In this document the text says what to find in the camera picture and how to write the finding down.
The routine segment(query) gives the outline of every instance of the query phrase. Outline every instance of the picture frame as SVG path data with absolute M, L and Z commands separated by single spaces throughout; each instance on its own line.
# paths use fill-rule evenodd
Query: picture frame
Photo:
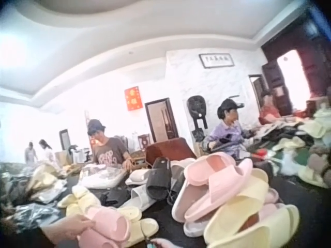
M 199 59 L 205 69 L 234 66 L 230 53 L 201 53 Z

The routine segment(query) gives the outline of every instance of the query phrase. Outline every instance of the black slipper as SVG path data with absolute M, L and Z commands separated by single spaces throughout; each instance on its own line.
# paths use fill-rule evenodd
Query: black slipper
M 154 200 L 164 200 L 171 187 L 170 161 L 167 158 L 157 158 L 147 179 L 147 195 Z
M 100 196 L 102 206 L 118 208 L 130 199 L 130 193 L 126 189 L 111 189 Z

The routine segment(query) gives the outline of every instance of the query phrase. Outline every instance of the white ceiling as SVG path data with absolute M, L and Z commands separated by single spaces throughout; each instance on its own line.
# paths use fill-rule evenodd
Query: white ceiling
M 305 1 L 38 2 L 24 0 L 0 16 L 0 48 L 5 39 L 5 55 L 24 55 L 15 60 L 20 65 L 1 68 L 1 101 L 42 107 L 113 70 L 136 82 L 157 79 L 169 50 L 255 50 L 298 17 Z

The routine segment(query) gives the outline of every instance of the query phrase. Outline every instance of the black glove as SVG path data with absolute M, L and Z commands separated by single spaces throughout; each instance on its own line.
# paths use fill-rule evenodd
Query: black glove
M 219 141 L 222 143 L 222 144 L 226 144 L 228 142 L 231 141 L 231 138 L 232 138 L 232 134 L 228 134 L 227 136 L 225 136 L 224 138 L 220 138 Z

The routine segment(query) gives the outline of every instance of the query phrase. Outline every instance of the doorway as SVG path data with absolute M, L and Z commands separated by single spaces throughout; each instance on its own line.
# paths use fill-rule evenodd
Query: doorway
M 145 108 L 154 142 L 179 137 L 169 98 L 147 102 Z

